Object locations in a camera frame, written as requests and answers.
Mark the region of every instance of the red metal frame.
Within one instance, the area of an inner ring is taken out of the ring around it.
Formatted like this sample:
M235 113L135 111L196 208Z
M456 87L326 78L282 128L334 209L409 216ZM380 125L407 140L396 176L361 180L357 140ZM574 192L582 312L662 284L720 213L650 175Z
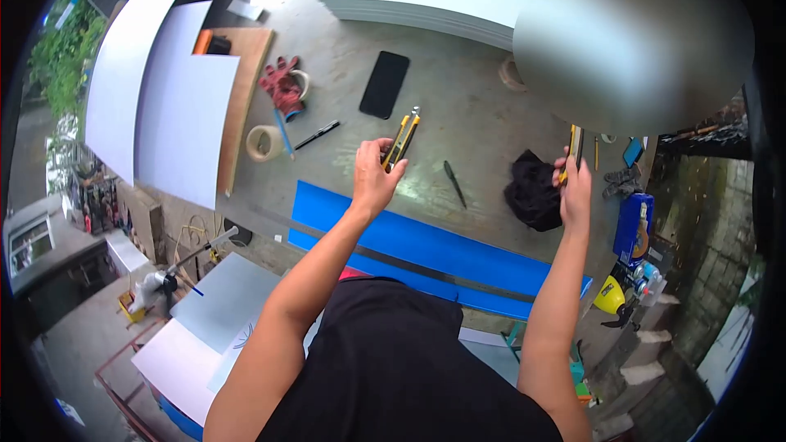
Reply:
M115 355L111 356L109 360L103 363L95 372L95 376L99 382L101 382L104 390L109 395L109 398L115 403L117 408L123 413L123 416L126 417L128 422L131 424L133 429L139 434L141 437L144 437L145 440L149 440L150 442L160 442L161 438L150 428L136 413L133 412L131 407L128 404L131 402L133 397L139 394L142 391L142 388L145 387L144 382L140 383L139 386L131 391L125 399L121 398L120 395L115 392L112 387L109 386L109 383L101 376L101 372L103 369L109 366L110 363L114 362L117 357L123 354L123 352L128 348L134 348L137 345L137 340L139 340L143 335L147 334L154 326L158 325L161 322L166 322L166 319L158 318L152 323L150 323L145 329L142 330L137 336L133 337L131 341L126 343L120 350L115 353Z

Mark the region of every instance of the metal ruler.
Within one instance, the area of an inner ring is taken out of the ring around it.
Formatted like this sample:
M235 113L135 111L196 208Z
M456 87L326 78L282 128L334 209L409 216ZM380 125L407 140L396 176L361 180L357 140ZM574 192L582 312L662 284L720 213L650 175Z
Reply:
M307 225L304 225L300 222L293 221L288 217L281 216L276 212L271 212L270 210L263 209L262 207L255 205L253 203L247 203L249 209L252 212L255 212L257 215L260 215L266 218L269 221L273 221L284 227L290 228L291 230L302 232L305 235L309 235L315 239L321 239L326 232L319 231L318 229L310 228ZM435 270L433 268L428 268L419 264L412 263L410 261L402 260L397 257L390 256L385 253L380 253L379 251L370 250L364 246L360 246L359 244L355 246L355 250L353 253L359 254L361 256L371 258L372 260L379 261L380 263L389 264L390 266L395 266L400 268L401 270L412 271L413 273L417 273L418 275L427 276L430 279L439 280L440 282L447 282L452 283L454 285L466 287L467 289L471 290L478 290L479 292L490 293L492 295L497 295L499 297L504 297L508 299L514 299L521 302L535 302L535 296L530 295L529 293L521 293L521 292L514 292L512 290L503 289L497 286L488 285L486 283L476 282L475 280L468 280L463 279L456 275L450 275L448 273L444 273L442 271Z

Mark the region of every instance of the window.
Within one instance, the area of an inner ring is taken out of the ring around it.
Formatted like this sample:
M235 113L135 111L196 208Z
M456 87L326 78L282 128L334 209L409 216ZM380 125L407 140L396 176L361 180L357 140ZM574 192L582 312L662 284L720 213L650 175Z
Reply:
M54 248L50 236L49 218L42 216L14 231L10 236L9 263L11 277L30 266Z

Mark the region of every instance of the red glove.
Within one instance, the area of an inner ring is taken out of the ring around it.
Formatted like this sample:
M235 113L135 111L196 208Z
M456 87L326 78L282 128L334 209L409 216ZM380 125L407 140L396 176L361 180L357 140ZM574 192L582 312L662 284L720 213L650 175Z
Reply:
M303 102L300 101L303 89L289 74L299 61L300 58L294 56L287 65L284 57L278 57L278 68L274 70L272 65L266 65L265 74L267 77L260 78L260 86L270 95L273 105L284 115L286 122L289 122L292 117L305 108Z

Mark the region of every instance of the person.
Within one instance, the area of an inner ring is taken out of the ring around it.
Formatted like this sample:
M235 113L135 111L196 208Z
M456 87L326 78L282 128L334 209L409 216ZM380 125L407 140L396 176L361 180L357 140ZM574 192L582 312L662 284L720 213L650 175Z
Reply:
M590 440L567 360L590 236L586 162L554 164L555 186L567 167L565 231L532 306L513 388L458 341L458 303L388 278L339 281L407 167L382 169L391 142L360 145L349 209L270 294L203 439ZM303 338L323 310L306 358Z

